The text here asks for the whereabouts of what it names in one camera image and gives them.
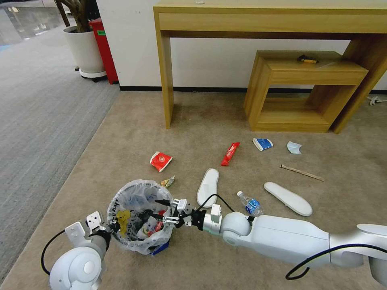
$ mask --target black baseboard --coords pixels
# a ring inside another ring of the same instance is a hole
[[[130,87],[120,86],[121,91],[161,91],[161,87]],[[180,92],[209,92],[209,93],[245,93],[247,88],[226,87],[173,87]],[[310,93],[312,89],[269,88],[269,93]],[[372,90],[371,95],[387,95],[387,90]]]

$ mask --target trash can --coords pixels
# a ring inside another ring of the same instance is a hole
[[[117,219],[121,231],[113,237],[123,249],[143,255],[155,254],[167,248],[173,227],[156,221],[150,213],[171,216],[172,209],[155,200],[172,200],[163,186],[152,180],[134,180],[115,195],[108,207],[108,224]]]
[[[118,83],[117,71],[114,66],[112,53],[110,51],[109,43],[106,38],[106,33],[101,18],[90,21],[90,25],[93,27],[94,36],[96,37],[102,62],[104,63],[106,74],[108,75],[109,83]]]

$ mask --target blue label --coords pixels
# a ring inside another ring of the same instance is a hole
[[[257,139],[257,142],[262,146],[263,150],[272,147],[270,142],[267,141],[267,139],[260,139],[260,138],[256,138],[256,139]]]
[[[252,214],[256,208],[259,207],[259,202],[256,201],[255,199],[249,200],[248,204],[246,205],[246,211],[250,214]]]

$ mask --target red candy bar wrapper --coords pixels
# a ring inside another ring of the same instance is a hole
[[[221,166],[228,166],[231,158],[233,157],[235,151],[237,150],[240,142],[232,143],[229,150],[227,151],[225,157],[223,158],[223,161],[221,163]]]
[[[150,163],[162,172],[164,168],[172,161],[172,157],[157,151],[150,159]]]

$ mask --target potted plant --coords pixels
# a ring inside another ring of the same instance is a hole
[[[64,34],[70,46],[81,76],[98,78],[106,75],[97,41],[89,20],[99,18],[96,0],[57,0],[66,5],[74,17],[76,26],[65,28]]]

